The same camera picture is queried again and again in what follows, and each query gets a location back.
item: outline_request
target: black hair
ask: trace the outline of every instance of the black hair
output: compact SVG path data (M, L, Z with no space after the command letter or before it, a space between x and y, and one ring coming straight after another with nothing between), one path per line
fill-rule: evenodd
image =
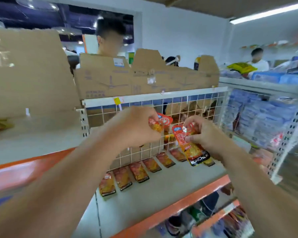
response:
M252 51L251 55L254 56L254 55L258 54L258 53L262 53L263 51L264 51L264 50L263 50L262 48L258 47L258 48L255 48L255 49Z
M98 19L96 35L105 37L109 31L114 31L119 35L126 35L126 28L122 21L117 19Z
M168 57L166 60L165 60L165 62L166 63L169 63L169 62L172 62L173 60L175 60L175 57ZM176 67L178 67L179 66L179 63L178 62L174 62L174 63L172 63L171 65L175 65Z

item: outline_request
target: hand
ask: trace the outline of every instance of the hand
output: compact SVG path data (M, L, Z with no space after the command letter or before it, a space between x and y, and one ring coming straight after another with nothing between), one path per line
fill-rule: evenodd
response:
M183 125L186 127L192 122L198 125L200 134L186 136L185 141L202 145L215 159L222 161L224 154L236 147L236 144L212 121L195 115L187 118Z
M152 130L148 119L158 121L154 108L131 106L116 114L104 127L120 137L120 142L128 147L139 147L143 144L160 140L161 133Z

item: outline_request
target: ceiling light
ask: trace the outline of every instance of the ceiling light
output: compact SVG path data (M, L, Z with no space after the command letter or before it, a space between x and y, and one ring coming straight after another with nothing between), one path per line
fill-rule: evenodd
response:
M263 18L263 17L268 17L268 16L272 16L272 15L275 15L275 14L279 14L279 13L283 13L283 12L289 12L289 11L293 11L293 10L297 10L297 9L298 9L298 4L294 4L294 5L290 5L290 6L287 6L287 7L281 7L281 8L277 8L277 9L274 9L274 10L261 12L261 13L257 13L257 14L254 14L254 15L234 19L234 20L231 20L230 23L239 24L239 23L242 23L242 22L256 20L256 19L260 19L260 18Z

